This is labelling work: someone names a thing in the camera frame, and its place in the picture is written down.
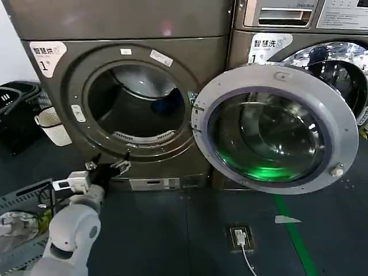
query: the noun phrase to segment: electrical socket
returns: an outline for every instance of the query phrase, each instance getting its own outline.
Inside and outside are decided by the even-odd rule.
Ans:
[[[228,241],[230,251],[231,252],[242,251],[242,248],[238,244],[236,239],[237,233],[245,233],[246,243],[244,245],[244,250],[247,252],[253,252],[255,249],[255,243],[251,229],[247,224],[230,225],[226,228],[226,238]]]

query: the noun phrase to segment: wall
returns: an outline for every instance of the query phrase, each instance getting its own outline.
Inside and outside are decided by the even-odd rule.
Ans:
[[[0,36],[0,85],[13,80],[38,81],[1,1]]]

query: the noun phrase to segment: floor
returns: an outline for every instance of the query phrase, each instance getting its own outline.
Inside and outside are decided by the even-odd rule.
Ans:
[[[102,210],[102,231],[88,262],[89,275],[251,275],[231,253],[227,225],[249,224],[250,255],[263,275],[366,275],[368,257],[368,143],[361,141],[351,170],[312,194],[277,197],[254,191],[212,189],[113,193]],[[71,145],[41,139],[23,154],[0,149],[0,194],[82,168]],[[298,224],[275,224],[285,214]]]

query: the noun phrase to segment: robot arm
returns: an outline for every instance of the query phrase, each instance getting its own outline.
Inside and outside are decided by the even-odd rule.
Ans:
[[[129,160],[93,167],[93,183],[98,185],[90,185],[89,173],[73,172],[70,175],[66,182],[71,190],[83,191],[85,194],[72,196],[71,204],[51,220],[45,251],[31,269],[30,276],[88,276],[87,261],[101,230],[98,214],[108,182],[130,167]],[[59,185],[62,182],[65,181],[55,182],[54,188],[63,189]]]
[[[30,276],[87,276],[87,260],[101,230],[98,211],[104,190],[91,185],[84,195],[71,198],[49,226],[49,239],[42,258]]]

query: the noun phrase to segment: front-loading washer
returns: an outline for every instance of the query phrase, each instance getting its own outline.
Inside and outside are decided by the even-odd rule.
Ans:
[[[225,70],[232,0],[3,3],[86,161],[129,153],[133,190],[206,182],[191,107]]]
[[[367,12],[358,0],[236,2],[229,70],[200,92],[191,119],[221,175],[302,194],[346,174],[367,119]]]

